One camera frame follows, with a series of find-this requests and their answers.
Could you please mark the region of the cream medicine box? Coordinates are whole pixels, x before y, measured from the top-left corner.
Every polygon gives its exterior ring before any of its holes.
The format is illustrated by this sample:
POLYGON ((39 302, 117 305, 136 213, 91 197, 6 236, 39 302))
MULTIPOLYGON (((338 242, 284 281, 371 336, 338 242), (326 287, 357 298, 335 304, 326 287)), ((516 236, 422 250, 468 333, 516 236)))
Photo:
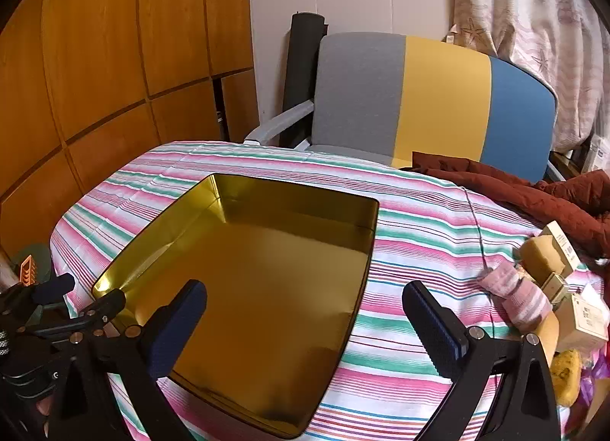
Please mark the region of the cream medicine box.
POLYGON ((556 350, 575 349, 584 355, 601 349, 608 341, 607 324, 602 311, 570 293, 554 311, 559 323, 556 350))

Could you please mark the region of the pink striped sock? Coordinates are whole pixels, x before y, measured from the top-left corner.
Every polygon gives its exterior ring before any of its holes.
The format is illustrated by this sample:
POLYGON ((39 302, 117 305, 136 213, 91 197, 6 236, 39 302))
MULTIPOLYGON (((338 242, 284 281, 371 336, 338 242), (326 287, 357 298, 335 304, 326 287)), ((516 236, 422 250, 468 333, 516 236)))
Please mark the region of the pink striped sock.
POLYGON ((507 261, 488 271, 478 282, 497 298, 510 323, 522 334, 533 332, 552 312, 542 289, 507 261))

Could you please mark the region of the gold metal tray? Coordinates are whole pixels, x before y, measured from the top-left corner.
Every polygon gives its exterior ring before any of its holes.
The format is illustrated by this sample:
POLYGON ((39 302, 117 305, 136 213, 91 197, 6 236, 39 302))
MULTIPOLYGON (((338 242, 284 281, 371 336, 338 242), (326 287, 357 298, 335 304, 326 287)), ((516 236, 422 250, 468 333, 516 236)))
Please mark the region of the gold metal tray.
POLYGON ((339 366, 366 287, 379 203, 289 182, 212 174, 145 227, 93 284, 144 324, 189 280, 207 308, 160 383, 218 440, 292 440, 339 366))

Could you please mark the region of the black rolled mat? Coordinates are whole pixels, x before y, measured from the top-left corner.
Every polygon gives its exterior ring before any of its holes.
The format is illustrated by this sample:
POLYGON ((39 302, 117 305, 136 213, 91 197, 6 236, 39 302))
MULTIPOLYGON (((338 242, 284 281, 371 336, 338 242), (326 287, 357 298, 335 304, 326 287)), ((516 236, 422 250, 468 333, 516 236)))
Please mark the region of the black rolled mat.
POLYGON ((320 14, 292 15, 287 49, 282 110, 286 111, 306 100, 313 100, 318 52, 328 25, 320 14))

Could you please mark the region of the patterned beige curtain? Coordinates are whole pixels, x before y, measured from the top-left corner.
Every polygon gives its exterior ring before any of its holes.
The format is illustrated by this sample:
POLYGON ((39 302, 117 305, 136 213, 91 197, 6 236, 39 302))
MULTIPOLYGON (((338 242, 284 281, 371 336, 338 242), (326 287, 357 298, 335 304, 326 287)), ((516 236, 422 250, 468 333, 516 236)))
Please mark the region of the patterned beige curtain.
POLYGON ((455 0, 447 40, 529 72, 556 97, 553 148, 609 121, 609 32, 589 0, 455 0))

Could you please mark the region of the striped pink green tablecloth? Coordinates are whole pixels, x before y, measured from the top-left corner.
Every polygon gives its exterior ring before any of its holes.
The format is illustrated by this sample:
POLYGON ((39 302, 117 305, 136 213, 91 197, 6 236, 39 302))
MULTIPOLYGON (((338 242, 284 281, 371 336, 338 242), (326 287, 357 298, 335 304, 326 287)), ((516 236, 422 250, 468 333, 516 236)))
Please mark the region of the striped pink green tablecloth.
POLYGON ((447 181, 362 159, 237 145, 173 142, 125 164, 76 202, 50 240, 55 270, 74 276, 77 313, 119 252, 204 177, 235 174, 370 196, 380 205, 363 304, 308 440, 411 440, 449 389, 401 308, 411 280, 468 326, 509 327, 478 285, 485 268, 513 258, 536 234, 528 220, 447 181))

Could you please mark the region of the grey yellow blue chair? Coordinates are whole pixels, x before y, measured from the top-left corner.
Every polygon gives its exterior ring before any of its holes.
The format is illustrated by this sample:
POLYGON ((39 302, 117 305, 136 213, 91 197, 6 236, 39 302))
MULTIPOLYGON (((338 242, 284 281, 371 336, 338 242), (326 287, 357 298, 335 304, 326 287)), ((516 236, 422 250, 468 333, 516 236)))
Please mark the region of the grey yellow blue chair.
POLYGON ((305 149, 396 168, 416 153, 466 158, 529 182, 543 179, 556 99, 510 62, 417 36, 323 37, 315 89, 246 136, 268 145, 312 120, 305 149))

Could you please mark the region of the small green tea box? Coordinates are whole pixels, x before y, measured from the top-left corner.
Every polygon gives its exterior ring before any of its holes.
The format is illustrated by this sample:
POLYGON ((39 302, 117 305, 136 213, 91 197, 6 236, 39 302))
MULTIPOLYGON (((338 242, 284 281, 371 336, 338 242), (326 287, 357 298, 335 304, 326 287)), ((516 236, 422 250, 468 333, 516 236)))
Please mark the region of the small green tea box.
POLYGON ((545 280, 541 289, 552 305, 558 305, 569 293, 567 282, 556 273, 552 273, 545 280))

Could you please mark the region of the yellow patterned sock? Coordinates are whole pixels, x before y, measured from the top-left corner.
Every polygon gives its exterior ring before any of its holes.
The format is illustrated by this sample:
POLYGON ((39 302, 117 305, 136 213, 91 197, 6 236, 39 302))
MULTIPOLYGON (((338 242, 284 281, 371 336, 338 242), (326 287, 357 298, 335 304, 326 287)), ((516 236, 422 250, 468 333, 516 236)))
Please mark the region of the yellow patterned sock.
POLYGON ((581 356, 576 349, 562 351, 552 359, 550 374, 558 406, 570 408, 576 402, 580 391, 581 370, 581 356))

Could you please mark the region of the wooden panel wardrobe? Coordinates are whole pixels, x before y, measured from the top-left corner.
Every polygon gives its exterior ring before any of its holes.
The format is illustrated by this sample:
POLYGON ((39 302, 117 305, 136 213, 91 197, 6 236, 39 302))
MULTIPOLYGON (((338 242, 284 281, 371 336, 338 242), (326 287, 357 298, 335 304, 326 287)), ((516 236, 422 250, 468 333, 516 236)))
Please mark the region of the wooden panel wardrobe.
POLYGON ((1 0, 1 251, 131 159, 258 125, 250 0, 1 0))

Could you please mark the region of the tan sponge block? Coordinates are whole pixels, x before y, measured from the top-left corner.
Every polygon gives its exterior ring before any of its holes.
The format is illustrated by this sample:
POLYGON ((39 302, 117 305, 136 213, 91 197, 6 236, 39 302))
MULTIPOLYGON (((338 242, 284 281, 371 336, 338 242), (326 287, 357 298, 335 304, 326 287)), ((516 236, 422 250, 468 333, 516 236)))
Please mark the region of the tan sponge block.
POLYGON ((552 274, 560 275, 565 269, 562 256, 553 246, 551 234, 531 237, 519 249, 523 268, 542 285, 552 274))

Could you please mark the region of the long cream carton box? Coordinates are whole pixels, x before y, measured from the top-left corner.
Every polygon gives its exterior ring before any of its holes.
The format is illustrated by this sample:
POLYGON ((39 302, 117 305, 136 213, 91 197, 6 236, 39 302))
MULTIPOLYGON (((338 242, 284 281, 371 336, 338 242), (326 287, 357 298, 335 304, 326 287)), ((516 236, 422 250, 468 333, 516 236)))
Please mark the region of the long cream carton box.
POLYGON ((548 223, 541 232, 542 236, 552 237, 552 246, 563 263, 562 276, 568 278, 577 271, 581 265, 581 260, 569 241, 567 235, 556 221, 548 223))

